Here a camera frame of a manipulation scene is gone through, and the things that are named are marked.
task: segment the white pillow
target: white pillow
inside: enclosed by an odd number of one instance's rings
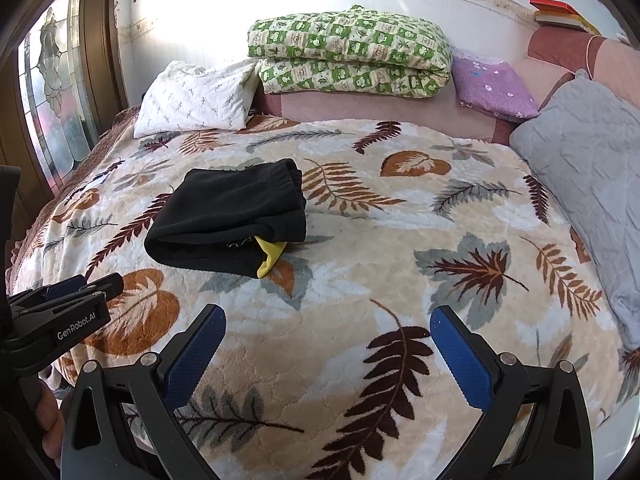
[[[257,60],[205,70],[172,61],[142,100],[133,137],[188,130],[241,130],[258,87]]]

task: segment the gray cushion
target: gray cushion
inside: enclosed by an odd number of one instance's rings
[[[640,347],[640,110],[580,70],[510,144],[584,241],[625,346]]]

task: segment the silver bolt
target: silver bolt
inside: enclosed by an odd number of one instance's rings
[[[560,369],[570,374],[574,371],[574,366],[569,361],[560,361]]]
[[[516,356],[509,352],[504,352],[500,354],[500,361],[502,361],[507,366],[513,366],[518,362]]]
[[[84,370],[85,373],[90,374],[97,367],[98,367],[98,365],[96,364],[95,361],[87,361],[87,362],[84,363],[84,366],[82,367],[82,370]]]
[[[156,354],[154,354],[153,352],[148,352],[140,358],[140,363],[143,366],[151,366],[157,360],[158,360],[158,356]]]

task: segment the yellow fabric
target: yellow fabric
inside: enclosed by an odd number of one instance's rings
[[[262,262],[260,269],[258,269],[258,278],[264,278],[271,270],[271,267],[273,267],[278,261],[278,258],[287,246],[287,243],[276,242],[272,244],[271,242],[263,240],[259,236],[255,237],[255,241],[258,242],[264,253],[267,255],[267,259]]]

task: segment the blue gripper pad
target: blue gripper pad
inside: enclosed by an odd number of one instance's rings
[[[466,402],[483,412],[488,410],[494,397],[491,375],[440,307],[431,314],[429,328]]]
[[[164,403],[170,411],[187,405],[225,332],[225,311],[217,305],[207,305],[186,332],[174,336],[187,336],[188,340],[164,374]]]
[[[57,298],[62,298],[67,294],[73,294],[74,292],[77,292],[85,285],[86,279],[81,274],[78,274],[77,276],[73,276],[72,278],[69,278],[64,282],[49,285],[44,299],[45,301],[51,301],[56,300]]]

